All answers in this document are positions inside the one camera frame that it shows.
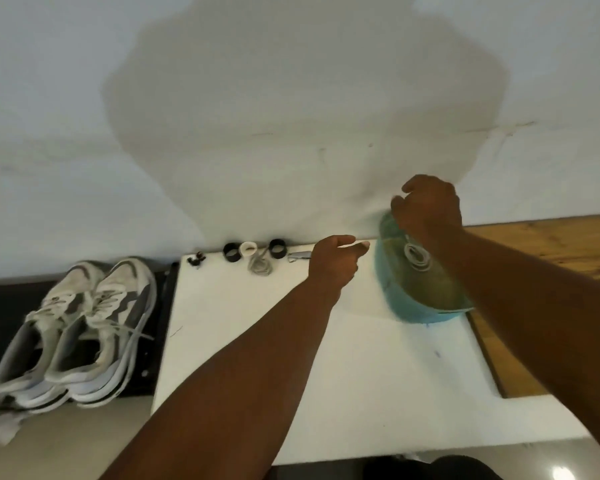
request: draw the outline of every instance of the tiled floor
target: tiled floor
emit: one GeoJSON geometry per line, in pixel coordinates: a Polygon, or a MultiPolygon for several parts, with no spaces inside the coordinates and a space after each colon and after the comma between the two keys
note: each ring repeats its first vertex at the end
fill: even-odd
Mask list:
{"type": "MultiPolygon", "coordinates": [[[[119,399],[95,410],[67,404],[33,417],[12,443],[0,447],[0,480],[96,480],[149,418],[150,406],[149,397],[119,399]]],[[[504,480],[600,480],[600,447],[591,439],[429,451],[418,456],[433,461],[444,454],[477,458],[504,480]]],[[[274,478],[359,480],[362,462],[290,465],[277,468],[274,478]]]]}

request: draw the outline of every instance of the white cable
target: white cable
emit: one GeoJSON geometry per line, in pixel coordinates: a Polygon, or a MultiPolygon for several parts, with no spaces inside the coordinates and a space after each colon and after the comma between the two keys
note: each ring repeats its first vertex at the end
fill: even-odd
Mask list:
{"type": "Polygon", "coordinates": [[[404,245],[404,256],[416,271],[428,271],[431,268],[431,254],[422,246],[416,246],[405,235],[407,243],[404,245]]]}
{"type": "Polygon", "coordinates": [[[265,254],[267,254],[266,248],[264,248],[262,253],[256,252],[251,256],[247,269],[257,276],[270,275],[273,272],[273,265],[271,264],[271,261],[265,258],[265,254]]]}

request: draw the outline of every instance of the white sneaker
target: white sneaker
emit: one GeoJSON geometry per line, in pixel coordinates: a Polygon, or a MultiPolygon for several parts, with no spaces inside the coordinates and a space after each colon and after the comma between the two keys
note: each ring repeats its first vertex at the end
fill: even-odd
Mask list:
{"type": "Polygon", "coordinates": [[[40,308],[27,314],[0,361],[0,395],[11,395],[31,412],[58,407],[67,389],[44,375],[65,327],[83,313],[88,296],[104,277],[96,265],[79,262],[44,297],[40,308]]]}
{"type": "Polygon", "coordinates": [[[147,337],[142,329],[156,298],[147,265],[137,258],[120,261],[98,284],[84,315],[64,330],[45,378],[67,387],[79,406],[117,397],[133,373],[137,341],[147,337]],[[81,342],[90,342],[91,353],[81,342]]]}

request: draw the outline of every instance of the wooden surface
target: wooden surface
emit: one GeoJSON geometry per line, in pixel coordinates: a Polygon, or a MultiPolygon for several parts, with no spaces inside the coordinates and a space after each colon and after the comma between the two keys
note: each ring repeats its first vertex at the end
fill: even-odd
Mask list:
{"type": "MultiPolygon", "coordinates": [[[[469,231],[600,280],[600,216],[469,227],[469,231]]],[[[469,321],[503,397],[547,394],[474,311],[469,321]]]]}

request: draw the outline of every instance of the black ring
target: black ring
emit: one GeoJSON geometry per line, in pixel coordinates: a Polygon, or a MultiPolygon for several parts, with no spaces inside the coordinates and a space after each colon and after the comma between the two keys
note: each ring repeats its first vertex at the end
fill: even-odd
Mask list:
{"type": "Polygon", "coordinates": [[[240,244],[237,242],[229,242],[229,244],[225,245],[222,248],[222,254],[224,254],[224,259],[229,262],[240,261],[242,256],[240,255],[240,244]]]}
{"type": "Polygon", "coordinates": [[[282,259],[287,255],[287,243],[282,239],[273,239],[269,243],[269,253],[272,258],[282,259]],[[278,246],[282,246],[281,251],[274,251],[273,248],[277,248],[278,246]]]}

